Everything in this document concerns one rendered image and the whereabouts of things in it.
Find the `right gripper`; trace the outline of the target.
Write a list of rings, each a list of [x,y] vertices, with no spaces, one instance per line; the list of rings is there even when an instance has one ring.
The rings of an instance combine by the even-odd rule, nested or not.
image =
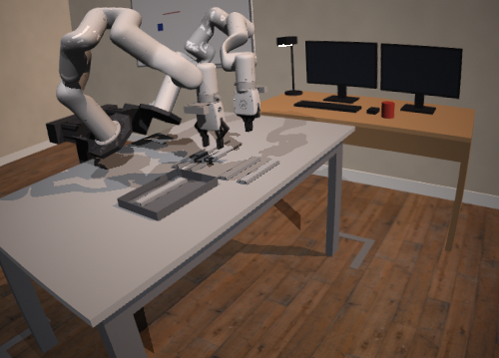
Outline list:
[[[210,145],[209,135],[207,135],[208,131],[215,131],[218,137],[217,149],[220,150],[224,147],[224,136],[230,129],[226,124],[224,107],[220,100],[206,106],[209,106],[210,113],[206,115],[197,115],[195,128],[202,137],[204,148]]]

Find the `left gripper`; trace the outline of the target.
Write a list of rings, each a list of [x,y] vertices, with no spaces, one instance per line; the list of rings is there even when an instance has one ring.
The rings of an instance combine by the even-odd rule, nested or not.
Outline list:
[[[234,111],[245,122],[246,132],[252,131],[252,121],[260,117],[260,100],[257,88],[235,89]]]

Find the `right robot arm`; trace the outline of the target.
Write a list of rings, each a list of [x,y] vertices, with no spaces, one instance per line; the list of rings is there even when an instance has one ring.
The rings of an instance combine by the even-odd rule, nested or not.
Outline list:
[[[208,114],[206,105],[221,99],[214,63],[192,64],[142,31],[141,24],[141,15],[133,9],[94,8],[75,31],[61,39],[57,99],[89,129],[99,146],[111,143],[121,130],[119,122],[112,121],[92,97],[83,93],[90,76],[91,49],[99,44],[106,29],[111,29],[110,39],[116,46],[144,65],[170,76],[178,87],[197,89],[198,101],[184,106],[185,114]]]

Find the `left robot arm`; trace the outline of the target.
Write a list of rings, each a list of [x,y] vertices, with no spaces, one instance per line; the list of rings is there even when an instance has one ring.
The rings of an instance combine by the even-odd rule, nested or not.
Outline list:
[[[254,56],[254,53],[229,53],[229,51],[245,44],[254,33],[253,23],[238,12],[228,14],[218,7],[213,7],[206,12],[201,24],[185,44],[185,50],[199,60],[194,60],[182,52],[176,53],[194,65],[209,63],[216,52],[214,46],[208,43],[214,35],[215,27],[229,35],[221,46],[221,63],[226,72],[233,72],[236,66],[237,84],[235,83],[235,86],[237,86],[237,89],[249,90],[257,88],[259,93],[267,93],[267,86],[255,85],[254,67],[256,66],[256,56]],[[180,89],[172,82],[171,77],[165,75],[156,99],[149,105],[172,112]]]

